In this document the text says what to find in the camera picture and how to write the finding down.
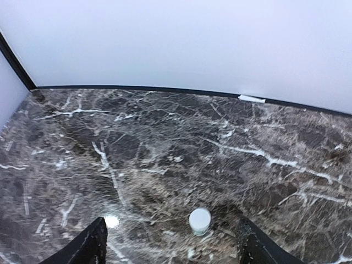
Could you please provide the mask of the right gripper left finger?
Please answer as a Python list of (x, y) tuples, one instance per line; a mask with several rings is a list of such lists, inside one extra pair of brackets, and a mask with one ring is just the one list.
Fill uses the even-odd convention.
[(107, 237), (105, 219), (98, 217), (68, 245), (40, 264), (106, 263)]

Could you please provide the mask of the white green glue stick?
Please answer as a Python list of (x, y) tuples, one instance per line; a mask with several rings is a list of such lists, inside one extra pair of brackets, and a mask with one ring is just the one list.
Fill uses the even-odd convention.
[(207, 233), (211, 224), (211, 213), (206, 208), (196, 208), (189, 215), (189, 226), (195, 236), (203, 236)]

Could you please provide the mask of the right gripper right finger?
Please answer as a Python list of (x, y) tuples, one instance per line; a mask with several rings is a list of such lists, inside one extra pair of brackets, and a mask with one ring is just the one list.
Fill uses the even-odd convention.
[(239, 220), (238, 240), (239, 263), (302, 263), (300, 259), (278, 246), (248, 218)]

